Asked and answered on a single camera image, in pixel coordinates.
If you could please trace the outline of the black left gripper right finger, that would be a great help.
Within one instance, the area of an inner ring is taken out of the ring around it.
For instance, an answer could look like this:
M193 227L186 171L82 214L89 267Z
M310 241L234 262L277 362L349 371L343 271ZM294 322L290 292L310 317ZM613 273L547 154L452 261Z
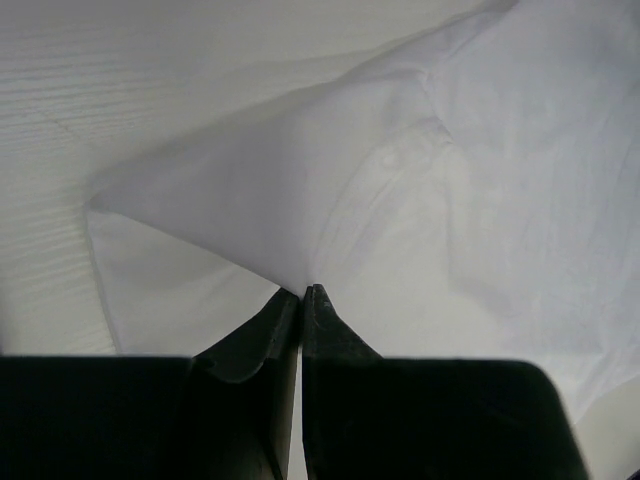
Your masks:
M520 361L385 358L307 289L302 429L312 479L584 479L558 393Z

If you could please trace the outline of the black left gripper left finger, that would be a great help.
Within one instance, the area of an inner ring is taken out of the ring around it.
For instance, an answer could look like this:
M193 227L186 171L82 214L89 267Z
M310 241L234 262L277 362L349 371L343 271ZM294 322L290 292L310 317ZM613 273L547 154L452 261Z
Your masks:
M5 356L5 479L283 479L297 296L193 357Z

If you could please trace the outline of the white t-shirt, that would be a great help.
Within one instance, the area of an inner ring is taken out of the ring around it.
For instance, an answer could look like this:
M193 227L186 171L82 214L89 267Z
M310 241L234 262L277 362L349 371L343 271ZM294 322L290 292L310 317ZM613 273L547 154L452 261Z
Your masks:
M573 418L639 374L639 5L520 1L130 161L86 208L123 353L278 288L387 355L521 359Z

